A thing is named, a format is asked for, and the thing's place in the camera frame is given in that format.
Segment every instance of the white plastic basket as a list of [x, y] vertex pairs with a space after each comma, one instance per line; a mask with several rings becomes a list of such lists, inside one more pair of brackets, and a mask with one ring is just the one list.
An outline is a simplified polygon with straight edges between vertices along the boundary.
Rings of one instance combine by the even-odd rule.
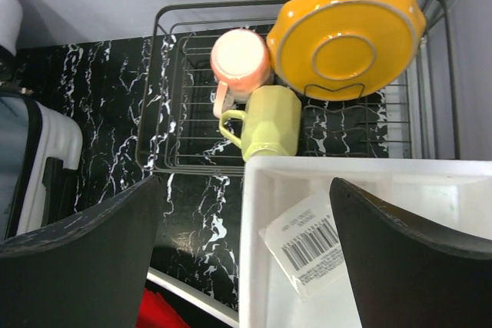
[[253, 157], [241, 218], [240, 327], [361, 326], [348, 275], [302, 301], [258, 231], [342, 177], [444, 226], [492, 239], [492, 162]]

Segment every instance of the black object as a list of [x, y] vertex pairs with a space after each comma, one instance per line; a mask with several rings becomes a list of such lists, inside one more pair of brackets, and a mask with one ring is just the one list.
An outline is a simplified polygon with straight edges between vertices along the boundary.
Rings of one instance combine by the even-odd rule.
[[0, 45], [0, 81], [12, 78], [15, 70], [15, 56]]
[[0, 326], [135, 326], [164, 190], [148, 177], [0, 244]]
[[364, 328], [492, 326], [492, 241], [339, 178], [330, 199]]
[[46, 197], [41, 225], [45, 226], [71, 215], [77, 171], [63, 168], [63, 160], [49, 157], [46, 159], [42, 181], [46, 187]]

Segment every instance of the yellow-green mug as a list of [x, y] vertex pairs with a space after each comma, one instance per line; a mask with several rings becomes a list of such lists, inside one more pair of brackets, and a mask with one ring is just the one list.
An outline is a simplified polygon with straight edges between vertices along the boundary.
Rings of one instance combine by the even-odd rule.
[[[241, 119], [241, 137], [224, 126]], [[301, 102], [283, 86], [263, 86], [251, 94], [245, 111], [225, 111], [219, 120], [221, 134], [241, 149], [244, 161], [253, 155], [288, 156], [298, 152]]]

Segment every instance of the dish rack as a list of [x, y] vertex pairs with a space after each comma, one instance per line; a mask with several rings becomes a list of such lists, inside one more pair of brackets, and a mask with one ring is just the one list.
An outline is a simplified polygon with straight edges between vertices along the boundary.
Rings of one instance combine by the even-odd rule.
[[[142, 168], [154, 173], [231, 176], [244, 173], [241, 150], [221, 136], [218, 119], [212, 114], [217, 82], [209, 63], [210, 52], [218, 37], [231, 28], [249, 28], [265, 37], [278, 10], [287, 1], [170, 5], [159, 11], [151, 39], [135, 153]], [[444, 53], [453, 89], [446, 4], [444, 0], [421, 1], [437, 2], [441, 7], [447, 38]], [[174, 23], [166, 28], [170, 21]], [[361, 84], [361, 95], [353, 101], [317, 101], [299, 94], [303, 108], [298, 155], [434, 157], [427, 33], [436, 23], [427, 26], [417, 56], [407, 70], [376, 93], [362, 97]], [[286, 85], [278, 76], [275, 84]], [[310, 84], [308, 88], [323, 87]], [[453, 91], [451, 95], [454, 107]], [[244, 105], [238, 104], [236, 108], [242, 109]], [[229, 121], [228, 129], [238, 134], [241, 122]]]

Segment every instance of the barcode label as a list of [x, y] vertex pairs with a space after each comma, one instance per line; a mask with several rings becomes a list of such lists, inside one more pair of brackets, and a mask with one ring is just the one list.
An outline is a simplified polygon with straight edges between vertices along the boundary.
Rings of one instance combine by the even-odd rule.
[[287, 209], [260, 230], [260, 235], [301, 299], [347, 276], [330, 198], [324, 189]]
[[337, 232], [326, 218], [298, 234], [282, 247], [296, 271], [340, 243]]

